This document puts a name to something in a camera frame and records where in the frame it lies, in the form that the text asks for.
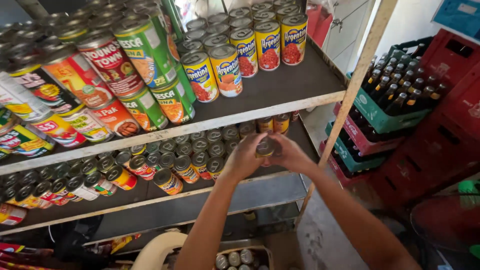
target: can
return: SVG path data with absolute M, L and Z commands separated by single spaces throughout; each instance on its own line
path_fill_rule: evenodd
M 264 20 L 255 24 L 254 28 L 260 69 L 273 71 L 280 65 L 280 23 Z
M 215 258 L 215 266 L 220 270 L 226 270 L 228 268 L 228 259 L 225 255 L 220 254 Z
M 156 153 L 156 152 L 160 151 L 160 143 L 161 143 L 160 141 L 149 142 L 149 143 L 147 143 L 145 150 L 149 154 Z
M 81 106 L 82 103 L 72 92 L 63 88 L 60 82 L 50 77 L 50 74 L 41 68 L 41 64 L 36 62 L 37 59 L 34 59 L 32 63 L 11 65 L 7 72 L 60 116 Z
M 67 178 L 59 178 L 53 181 L 50 191 L 55 195 L 62 196 L 63 198 L 73 202 L 79 202 L 83 200 L 83 198 L 67 191 L 67 181 Z
M 216 141 L 210 144 L 208 147 L 208 154 L 210 157 L 222 157 L 224 158 L 227 152 L 225 151 L 225 145 L 222 141 Z
M 299 116 L 300 116 L 300 111 L 294 110 L 292 112 L 292 117 L 291 117 L 292 122 L 295 122 L 296 120 L 298 120 Z
M 272 10 L 262 10 L 255 13 L 255 15 L 253 15 L 253 22 L 255 25 L 263 20 L 275 20 L 275 19 L 276 19 L 276 13 L 275 11 L 272 11 Z
M 197 98 L 195 97 L 195 93 L 193 92 L 192 86 L 190 85 L 187 74 L 183 70 L 183 66 L 180 62 L 177 63 L 177 65 L 175 66 L 175 72 L 177 73 L 177 78 L 179 79 L 181 86 L 187 94 L 188 101 L 190 102 L 190 104 L 193 104 L 197 100 Z
M 188 31 L 187 33 L 185 33 L 185 40 L 189 40 L 189 39 L 203 40 L 207 35 L 208 35 L 207 30 L 196 29 L 196 30 Z
M 160 157 L 160 164 L 159 165 L 160 165 L 161 168 L 170 169 L 170 171 L 172 171 L 172 173 L 174 175 L 176 175 L 179 179 L 181 179 L 182 177 L 179 175 L 179 173 L 173 167 L 176 158 L 177 157 L 172 152 L 162 154 L 162 156 Z
M 155 174 L 155 170 L 150 168 L 146 164 L 146 158 L 145 156 L 134 156 L 130 160 L 130 169 L 132 170 L 133 173 L 136 175 L 141 176 L 143 179 L 150 181 L 153 179 L 153 175 Z
M 147 86 L 165 87 L 175 80 L 167 39 L 159 37 L 149 15 L 125 18 L 113 32 Z
M 301 12 L 301 8 L 299 5 L 295 5 L 295 4 L 284 5 L 276 11 L 276 19 L 281 23 L 283 17 L 287 15 L 300 13 L 300 12 Z
M 274 150 L 275 141 L 266 136 L 257 144 L 255 153 L 257 157 L 269 157 L 273 154 Z
M 192 165 L 192 160 L 189 156 L 179 156 L 175 159 L 173 167 L 178 174 L 189 184 L 193 184 L 200 179 L 200 175 L 197 173 Z
M 232 251 L 228 254 L 228 262 L 231 266 L 239 266 L 241 264 L 240 254 L 237 251 Z
M 214 33 L 214 34 L 209 34 L 208 36 L 206 36 L 204 38 L 203 43 L 204 43 L 204 46 L 205 46 L 205 50 L 209 51 L 215 45 L 230 43 L 230 40 L 228 39 L 228 35 L 226 35 L 226 34 Z
M 106 142 L 115 136 L 85 105 L 62 118 L 92 143 Z
M 238 138 L 233 138 L 225 142 L 225 151 L 227 151 L 228 154 L 231 154 L 235 148 L 240 143 L 240 139 Z
M 252 5 L 253 15 L 255 15 L 255 13 L 262 10 L 273 10 L 273 4 L 270 2 L 263 2 L 263 3 L 256 3 Z
M 82 175 L 75 176 L 67 181 L 67 191 L 87 201 L 93 201 L 100 196 L 95 190 L 85 186 L 85 179 Z
M 0 144 L 29 158 L 49 153 L 53 145 L 20 125 L 21 119 L 7 109 L 0 110 Z
M 76 46 L 116 96 L 129 96 L 143 88 L 142 78 L 108 30 L 94 31 Z
M 190 134 L 173 137 L 173 140 L 175 141 L 176 144 L 186 143 L 190 141 Z
M 151 153 L 147 156 L 145 162 L 147 163 L 148 167 L 155 169 L 155 171 L 158 171 L 161 169 L 159 165 L 161 157 L 162 154 L 160 154 L 159 152 Z
M 82 173 L 89 175 L 97 171 L 98 160 L 89 159 L 82 164 Z
M 59 179 L 62 177 L 67 177 L 70 172 L 71 167 L 67 163 L 61 163 L 54 167 L 53 169 L 53 179 Z
M 92 112 L 120 137 L 130 137 L 140 131 L 138 122 L 117 98 Z
M 112 196 L 117 191 L 117 186 L 107 181 L 100 172 L 94 172 L 85 178 L 86 188 L 93 189 L 103 196 Z
M 205 180 L 212 179 L 212 176 L 207 170 L 207 161 L 210 156 L 205 151 L 198 151 L 192 156 L 192 165 L 198 172 L 200 177 Z
M 49 54 L 43 69 L 78 97 L 87 107 L 97 108 L 113 98 L 112 92 L 74 45 Z
M 204 49 L 204 44 L 199 39 L 187 39 L 181 42 L 177 46 L 177 50 L 178 50 L 178 53 L 180 54 L 180 57 L 184 56 L 189 51 L 203 50 L 203 49 Z
M 257 126 L 258 126 L 258 131 L 260 133 L 263 133 L 263 132 L 272 133 L 274 131 L 273 117 L 268 116 L 268 117 L 257 119 Z
M 249 249 L 242 249 L 240 251 L 240 261 L 244 264 L 253 263 L 253 254 Z
M 245 138 L 249 134 L 256 133 L 254 122 L 242 122 L 239 126 L 240 139 Z
M 213 143 L 222 139 L 222 131 L 219 128 L 213 128 L 206 134 L 209 143 Z
M 165 191 L 168 195 L 175 195 L 183 190 L 183 183 L 169 169 L 163 168 L 157 171 L 153 177 L 153 183 Z
M 250 17 L 237 17 L 230 21 L 230 27 L 232 31 L 238 28 L 250 28 L 253 27 L 253 20 Z
M 0 103 L 25 121 L 44 117 L 50 108 L 0 70 Z
M 2 203 L 0 205 L 0 224 L 4 225 L 17 225 L 27 216 L 27 210 Z
M 177 143 L 173 139 L 166 139 L 160 144 L 160 153 L 173 152 L 177 148 Z
M 195 109 L 185 96 L 185 90 L 178 79 L 164 88 L 151 91 L 172 124 L 185 123 L 195 116 Z
M 240 8 L 232 9 L 228 14 L 231 18 L 244 17 L 244 16 L 251 17 L 252 11 L 250 10 L 249 7 L 240 7 Z
M 220 12 L 220 13 L 208 16 L 207 21 L 209 25 L 214 23 L 228 24 L 230 21 L 230 17 L 227 13 Z
M 282 62 L 295 66 L 303 61 L 307 40 L 308 16 L 303 13 L 282 18 Z
M 145 131 L 161 130 L 168 125 L 168 119 L 147 87 L 120 101 Z
M 217 180 L 220 174 L 223 171 L 223 167 L 225 166 L 225 161 L 221 157 L 211 157 L 207 161 L 207 170 L 212 176 L 213 180 Z
M 32 121 L 31 125 L 67 148 L 78 147 L 87 141 L 85 136 L 52 111 L 44 118 Z
M 196 30 L 196 29 L 205 29 L 207 28 L 207 20 L 205 18 L 199 17 L 193 19 L 186 23 L 187 31 Z
M 96 163 L 96 169 L 98 171 L 101 171 L 103 173 L 107 173 L 113 166 L 116 165 L 116 159 L 114 159 L 112 156 L 106 156 L 101 158 L 97 163 Z
M 203 50 L 192 50 L 180 59 L 192 90 L 199 102 L 212 102 L 218 97 L 215 74 Z
M 193 155 L 192 144 L 188 142 L 178 144 L 175 153 L 177 153 L 177 156 L 186 155 L 191 157 Z
M 273 117 L 273 131 L 286 135 L 290 124 L 290 113 L 282 113 Z
M 241 28 L 230 33 L 230 42 L 237 48 L 240 74 L 250 78 L 258 72 L 255 32 L 252 28 Z
M 237 48 L 232 44 L 216 45 L 210 49 L 208 55 L 220 93 L 227 98 L 238 96 L 243 90 L 243 84 Z
M 130 147 L 130 153 L 132 153 L 133 156 L 144 155 L 146 153 L 146 149 L 147 144 L 135 145 Z
M 131 190 L 137 185 L 137 176 L 129 173 L 120 165 L 113 166 L 106 174 L 107 181 L 123 190 Z
M 199 132 L 194 132 L 194 133 L 190 133 L 190 140 L 192 140 L 192 142 L 197 139 L 197 138 L 206 138 L 206 132 L 205 130 L 202 130 L 202 131 L 199 131 Z
M 200 151 L 207 151 L 208 149 L 208 140 L 206 138 L 200 137 L 192 141 L 192 150 L 194 153 Z
M 32 195 L 35 198 L 40 198 L 46 201 L 49 201 L 55 205 L 64 205 L 69 202 L 62 196 L 53 194 L 50 190 L 52 188 L 52 183 L 48 181 L 43 181 L 39 183 L 36 188 L 33 190 Z
M 68 171 L 67 177 L 68 178 L 73 178 L 75 176 L 82 175 L 82 164 L 81 162 L 78 162 L 70 167 L 70 170 Z

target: young's town can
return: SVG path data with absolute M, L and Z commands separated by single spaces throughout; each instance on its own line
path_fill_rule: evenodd
M 0 69 L 0 103 L 25 121 L 44 117 L 50 108 Z
M 106 174 L 107 181 L 123 190 L 131 190 L 137 185 L 137 176 L 120 165 L 113 166 Z
M 87 201 L 93 201 L 100 196 L 98 192 L 85 186 L 85 179 L 82 175 L 75 176 L 67 181 L 67 191 Z
M 145 156 L 142 156 L 142 155 L 134 156 L 130 160 L 129 166 L 133 173 L 141 176 L 143 179 L 147 181 L 150 181 L 153 179 L 155 170 L 150 168 L 147 165 Z
M 221 157 L 212 157 L 207 161 L 207 170 L 212 176 L 213 180 L 217 180 L 223 171 L 225 161 Z
M 30 90 L 37 98 L 61 115 L 81 106 L 81 102 L 72 92 L 63 88 L 57 80 L 41 68 L 39 63 L 12 65 L 8 70 L 13 79 Z
M 257 126 L 258 126 L 258 131 L 260 133 L 262 132 L 267 132 L 267 133 L 272 133 L 273 130 L 273 117 L 268 116 L 268 117 L 263 117 L 257 119 Z
M 62 118 L 92 143 L 109 141 L 115 136 L 85 105 Z
M 255 32 L 252 28 L 241 28 L 230 33 L 230 43 L 237 48 L 240 74 L 250 78 L 258 72 Z
M 117 98 L 92 111 L 96 117 L 120 137 L 130 137 L 140 131 L 138 122 Z
M 255 24 L 254 28 L 260 69 L 277 69 L 280 65 L 280 23 L 277 20 L 265 20 Z
M 18 206 L 2 203 L 0 205 L 0 224 L 17 225 L 27 216 L 27 210 Z
M 117 191 L 117 186 L 107 181 L 100 172 L 94 172 L 85 178 L 85 187 L 97 191 L 103 196 L 112 196 Z
M 113 32 L 147 86 L 165 87 L 175 80 L 167 40 L 159 37 L 147 14 L 123 19 Z
M 218 97 L 218 88 L 206 51 L 192 50 L 182 56 L 180 62 L 198 101 L 214 101 Z
M 110 31 L 94 31 L 76 46 L 116 96 L 134 94 L 144 86 L 142 78 Z
M 85 136 L 78 133 L 68 122 L 52 111 L 44 118 L 30 124 L 67 148 L 78 147 L 87 141 Z
M 287 15 L 282 18 L 282 62 L 298 65 L 305 56 L 308 16 L 303 13 Z
M 53 145 L 24 128 L 22 120 L 7 109 L 0 110 L 0 144 L 29 158 L 50 152 Z
M 192 156 L 192 165 L 194 166 L 195 170 L 197 170 L 200 177 L 205 180 L 212 179 L 212 176 L 207 170 L 207 161 L 210 156 L 205 151 L 196 152 Z
M 164 88 L 151 89 L 151 91 L 173 124 L 185 123 L 195 116 L 195 109 L 188 101 L 185 89 L 178 80 Z
M 216 45 L 208 52 L 220 93 L 232 98 L 243 90 L 237 48 L 232 44 Z
M 290 124 L 290 113 L 282 113 L 273 117 L 273 131 L 286 135 Z
M 173 167 L 185 182 L 189 184 L 193 184 L 200 179 L 200 175 L 193 167 L 192 160 L 189 156 L 179 156 L 176 158 Z
M 169 169 L 163 168 L 157 171 L 153 177 L 153 183 L 165 191 L 168 195 L 175 195 L 183 190 L 183 183 Z
M 168 125 L 167 117 L 147 87 L 133 96 L 121 98 L 120 101 L 145 131 L 161 130 Z
M 180 62 L 178 62 L 175 66 L 175 72 L 177 73 L 177 78 L 179 79 L 181 86 L 183 86 L 183 89 L 185 89 L 188 101 L 190 102 L 190 104 L 193 104 L 197 100 L 197 98 L 193 92 L 192 86 L 190 85 L 187 74 L 183 70 L 183 66 Z
M 59 178 L 53 181 L 50 191 L 53 194 L 62 196 L 65 199 L 70 200 L 72 202 L 79 202 L 83 200 L 83 198 L 78 197 L 77 195 L 67 191 L 67 181 L 68 181 L 67 178 Z
M 48 55 L 43 62 L 43 69 L 52 74 L 89 108 L 100 107 L 113 98 L 102 78 L 74 45 Z

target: green crate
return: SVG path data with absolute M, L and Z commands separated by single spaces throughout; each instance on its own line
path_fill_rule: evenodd
M 331 132 L 332 132 L 332 123 L 329 122 L 327 124 L 327 127 L 325 128 L 325 133 L 327 133 L 327 135 L 330 136 Z M 343 163 L 345 163 L 345 165 L 347 166 L 350 172 L 358 172 L 361 170 L 378 167 L 386 159 L 386 157 L 379 157 L 379 158 L 358 163 L 353 159 L 352 155 L 347 150 L 347 147 L 345 147 L 340 137 L 338 137 L 335 141 L 335 149 L 338 151 L 340 157 L 343 160 Z
M 429 109 L 425 109 L 398 116 L 390 116 L 361 87 L 353 104 L 355 104 L 355 107 L 357 107 L 377 133 L 387 133 L 416 126 L 430 112 Z

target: red crate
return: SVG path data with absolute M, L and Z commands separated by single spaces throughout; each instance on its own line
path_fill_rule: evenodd
M 335 115 L 338 114 L 340 106 L 340 102 L 337 102 L 335 104 L 335 107 L 333 109 L 333 113 Z M 393 140 L 373 143 L 369 141 L 367 137 L 365 137 L 365 135 L 361 132 L 360 128 L 353 122 L 350 116 L 347 116 L 347 119 L 343 123 L 343 128 L 348 133 L 355 145 L 358 147 L 362 155 L 370 155 L 373 153 L 395 149 L 405 139 L 405 137 L 401 137 Z
M 421 58 L 428 75 L 455 86 L 470 69 L 480 62 L 480 46 L 440 29 Z
M 322 141 L 320 143 L 319 150 L 320 150 L 319 151 L 320 153 L 323 153 L 323 151 L 325 150 L 325 141 Z M 350 184 L 355 184 L 355 183 L 358 183 L 360 181 L 367 180 L 370 177 L 370 173 L 364 173 L 364 174 L 361 174 L 357 177 L 348 178 L 343 174 L 342 169 L 340 169 L 340 166 L 338 165 L 338 163 L 335 161 L 335 159 L 332 157 L 331 154 L 328 156 L 327 161 L 328 161 L 328 165 L 334 171 L 337 179 L 340 181 L 340 184 L 342 186 L 348 186 Z
M 480 140 L 480 63 L 445 96 L 433 115 L 439 120 L 450 119 Z

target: coca-cola crate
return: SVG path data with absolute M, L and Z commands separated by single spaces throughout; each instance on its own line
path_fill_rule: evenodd
M 325 132 L 328 136 L 332 132 L 332 123 L 328 123 L 327 127 L 325 128 Z M 342 142 L 340 137 L 338 137 L 335 141 L 335 149 L 338 151 L 340 157 L 342 158 L 343 162 L 347 166 L 350 172 L 358 172 L 365 169 L 371 169 L 380 166 L 382 162 L 385 160 L 386 157 L 378 157 L 371 160 L 367 160 L 364 162 L 356 162 L 350 152 L 348 151 L 345 144 Z
M 325 150 L 325 141 L 322 141 L 320 143 L 319 150 L 320 150 L 320 153 L 323 153 L 323 151 Z M 358 183 L 360 181 L 367 180 L 370 177 L 370 173 L 364 173 L 357 177 L 348 178 L 345 176 L 342 169 L 340 168 L 340 166 L 338 165 L 338 163 L 335 161 L 335 159 L 332 157 L 331 154 L 328 156 L 327 161 L 328 161 L 328 165 L 334 171 L 337 179 L 340 181 L 340 184 L 342 184 L 342 186 L 348 186 L 349 184 Z
M 355 97 L 354 104 L 379 134 L 416 126 L 430 112 L 430 110 L 425 109 L 398 116 L 390 116 L 361 87 Z
M 340 102 L 335 104 L 333 109 L 333 113 L 335 115 L 338 114 L 340 110 Z M 364 155 L 370 155 L 374 153 L 379 153 L 387 150 L 392 150 L 397 148 L 397 146 L 405 139 L 405 137 L 395 138 L 388 141 L 380 141 L 373 143 L 365 137 L 365 135 L 361 132 L 360 128 L 353 122 L 353 120 L 348 115 L 343 123 L 343 128 L 348 133 L 352 141 L 358 147 L 360 152 Z
M 480 46 L 440 29 L 423 54 L 420 64 L 425 73 L 455 86 L 480 62 Z
M 434 117 L 450 119 L 471 137 L 480 140 L 480 63 L 450 91 L 434 111 Z

